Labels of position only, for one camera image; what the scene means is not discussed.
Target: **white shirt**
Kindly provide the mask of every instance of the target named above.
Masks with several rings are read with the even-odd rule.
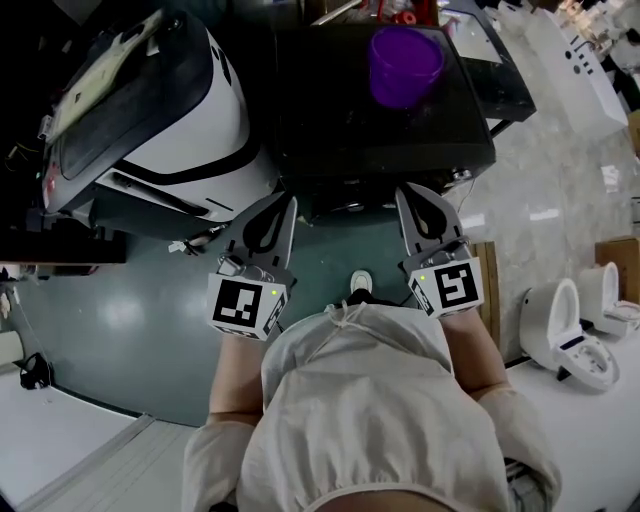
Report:
[[[352,306],[305,319],[263,362],[264,416],[196,431],[183,512],[227,501],[251,512],[312,512],[338,496],[404,490],[456,511],[513,509],[505,458],[548,501],[560,477],[529,402],[466,395],[437,320]]]

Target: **concrete floor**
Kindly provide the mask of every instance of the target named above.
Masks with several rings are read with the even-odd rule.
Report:
[[[219,335],[205,323],[207,275],[224,240],[193,257],[135,239],[126,265],[17,285],[58,384],[163,420],[202,424],[219,351]],[[299,223],[290,265],[298,283],[280,323],[286,328],[339,302],[357,268],[373,273],[375,293],[401,302],[408,290],[396,265],[404,254],[397,221],[338,229]],[[42,350],[15,304],[11,319],[26,352]]]

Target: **white toilet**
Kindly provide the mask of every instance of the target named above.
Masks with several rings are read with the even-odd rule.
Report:
[[[620,377],[613,355],[580,326],[580,299],[571,279],[529,290],[520,313],[520,344],[539,365],[561,368],[594,389],[605,391]]]
[[[640,306],[618,300],[618,283],[615,263],[583,270],[578,278],[580,316],[599,331],[624,338],[640,327]]]

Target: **white panel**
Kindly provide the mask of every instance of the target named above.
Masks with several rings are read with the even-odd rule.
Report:
[[[176,512],[193,428],[156,421],[38,512]]]
[[[14,505],[80,463],[134,418],[0,375],[0,489]]]
[[[620,366],[610,391],[594,394],[558,382],[531,363],[508,371],[540,412],[562,472],[555,510],[624,512],[640,493],[640,332],[607,347]]]
[[[581,46],[584,39],[571,46],[570,32],[560,24],[555,14],[539,9],[526,31],[527,41],[545,67],[572,128],[593,140],[602,139],[627,126],[627,116],[595,55],[588,45]]]

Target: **white shoe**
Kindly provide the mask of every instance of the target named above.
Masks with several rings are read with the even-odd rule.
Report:
[[[369,293],[373,290],[373,279],[366,270],[356,270],[351,275],[351,293],[360,289],[367,290]]]

